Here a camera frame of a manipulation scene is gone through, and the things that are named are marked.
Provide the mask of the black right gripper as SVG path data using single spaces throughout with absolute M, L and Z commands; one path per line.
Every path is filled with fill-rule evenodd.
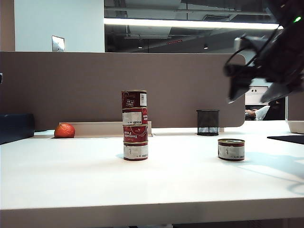
M 224 65 L 226 76 L 230 77 L 228 103 L 244 95 L 254 78 L 264 78 L 273 84 L 262 95 L 260 102 L 268 103 L 288 96 L 294 90 L 302 90 L 304 69 L 304 35 L 298 31 L 282 30 L 269 38 L 243 35 L 235 39 L 236 52 L 254 51 L 246 65 Z

